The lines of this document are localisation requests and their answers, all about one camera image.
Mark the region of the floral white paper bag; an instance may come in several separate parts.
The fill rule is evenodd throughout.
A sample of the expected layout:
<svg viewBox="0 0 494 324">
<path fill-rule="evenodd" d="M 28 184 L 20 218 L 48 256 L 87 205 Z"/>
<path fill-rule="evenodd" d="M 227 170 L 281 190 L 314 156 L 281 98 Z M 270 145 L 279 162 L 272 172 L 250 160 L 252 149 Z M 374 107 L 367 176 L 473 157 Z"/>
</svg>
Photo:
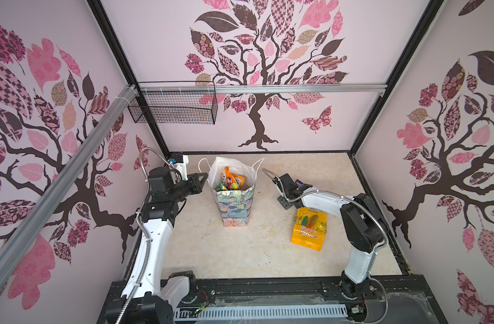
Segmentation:
<svg viewBox="0 0 494 324">
<path fill-rule="evenodd" d="M 237 159 L 226 157 L 216 157 L 213 163 L 209 163 L 206 158 L 198 162 L 199 171 L 202 171 L 202 163 L 205 163 L 209 168 L 207 183 L 225 227 L 248 225 L 254 201 L 257 174 L 263 161 L 264 159 L 259 159 L 251 166 Z M 233 174 L 246 178 L 241 190 L 217 191 L 217 187 L 221 183 L 221 173 L 225 167 L 229 167 Z"/>
</svg>

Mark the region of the light green Fox's candy packet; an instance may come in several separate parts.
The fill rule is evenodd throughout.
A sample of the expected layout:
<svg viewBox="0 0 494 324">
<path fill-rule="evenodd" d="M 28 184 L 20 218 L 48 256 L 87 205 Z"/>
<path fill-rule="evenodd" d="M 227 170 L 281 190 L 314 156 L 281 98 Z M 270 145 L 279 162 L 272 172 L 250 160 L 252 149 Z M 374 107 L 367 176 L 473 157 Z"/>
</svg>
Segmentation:
<svg viewBox="0 0 494 324">
<path fill-rule="evenodd" d="M 228 191 L 229 189 L 222 183 L 219 184 L 219 186 L 217 187 L 217 191 L 218 192 L 221 192 L 221 191 Z"/>
</svg>

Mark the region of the orange red Fox's candy packet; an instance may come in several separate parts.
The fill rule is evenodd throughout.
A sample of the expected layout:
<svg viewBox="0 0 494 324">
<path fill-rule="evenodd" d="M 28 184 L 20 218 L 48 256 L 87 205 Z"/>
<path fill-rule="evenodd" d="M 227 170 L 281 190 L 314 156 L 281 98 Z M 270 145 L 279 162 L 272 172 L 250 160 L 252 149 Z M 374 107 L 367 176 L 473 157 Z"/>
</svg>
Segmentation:
<svg viewBox="0 0 494 324">
<path fill-rule="evenodd" d="M 229 185 L 228 174 L 229 174 L 229 172 L 228 171 L 225 171 L 225 170 L 223 170 L 223 172 L 221 173 L 221 183 L 224 186 L 228 186 Z"/>
</svg>

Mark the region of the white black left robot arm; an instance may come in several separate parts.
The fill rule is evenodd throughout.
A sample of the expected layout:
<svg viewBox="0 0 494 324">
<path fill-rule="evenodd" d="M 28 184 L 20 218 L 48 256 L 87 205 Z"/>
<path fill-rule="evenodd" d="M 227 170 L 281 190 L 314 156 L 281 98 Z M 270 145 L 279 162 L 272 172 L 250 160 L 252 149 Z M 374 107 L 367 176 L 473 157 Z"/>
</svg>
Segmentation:
<svg viewBox="0 0 494 324">
<path fill-rule="evenodd" d="M 207 178 L 206 173 L 183 176 L 169 166 L 147 173 L 146 196 L 136 216 L 140 247 L 120 296 L 106 305 L 105 323 L 174 323 L 179 304 L 196 294 L 192 271 L 171 274 L 163 284 L 161 272 L 176 217 L 189 196 L 202 192 Z"/>
</svg>

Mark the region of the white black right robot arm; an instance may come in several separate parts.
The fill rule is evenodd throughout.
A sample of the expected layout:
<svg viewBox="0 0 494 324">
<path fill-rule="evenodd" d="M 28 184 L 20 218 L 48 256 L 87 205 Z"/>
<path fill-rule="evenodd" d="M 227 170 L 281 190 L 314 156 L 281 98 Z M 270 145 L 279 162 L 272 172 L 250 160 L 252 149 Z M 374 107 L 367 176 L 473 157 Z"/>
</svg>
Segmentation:
<svg viewBox="0 0 494 324">
<path fill-rule="evenodd" d="M 310 184 L 297 185 L 288 174 L 275 175 L 272 182 L 285 209 L 307 207 L 342 220 L 351 252 L 341 275 L 340 290 L 347 299 L 360 297 L 369 282 L 377 252 L 388 244 L 387 225 L 375 201 L 365 193 L 342 196 Z"/>
</svg>

